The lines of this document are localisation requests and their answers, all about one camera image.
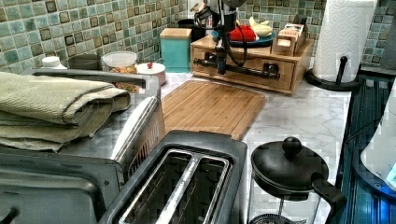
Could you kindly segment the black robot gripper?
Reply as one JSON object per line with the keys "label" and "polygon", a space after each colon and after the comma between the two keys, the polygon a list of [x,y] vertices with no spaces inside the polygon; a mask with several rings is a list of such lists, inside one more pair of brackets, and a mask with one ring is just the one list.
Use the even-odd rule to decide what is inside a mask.
{"label": "black robot gripper", "polygon": [[223,7],[215,16],[212,24],[215,40],[215,51],[217,52],[218,73],[224,75],[226,72],[226,53],[229,48],[230,32],[236,27],[236,7]]}

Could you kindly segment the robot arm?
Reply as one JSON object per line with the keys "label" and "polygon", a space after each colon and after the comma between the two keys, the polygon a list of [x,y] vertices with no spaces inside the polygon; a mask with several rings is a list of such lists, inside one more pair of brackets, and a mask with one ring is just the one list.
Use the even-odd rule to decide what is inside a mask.
{"label": "robot arm", "polygon": [[216,64],[217,70],[220,75],[224,75],[227,70],[227,58],[231,57],[233,63],[238,67],[242,67],[247,60],[247,46],[246,39],[243,39],[244,47],[244,60],[238,61],[232,53],[230,40],[231,31],[236,29],[242,32],[240,25],[236,22],[237,19],[237,9],[241,7],[246,0],[219,0],[218,10],[219,10],[219,23],[214,27],[217,32],[215,37],[215,52],[216,52]]}

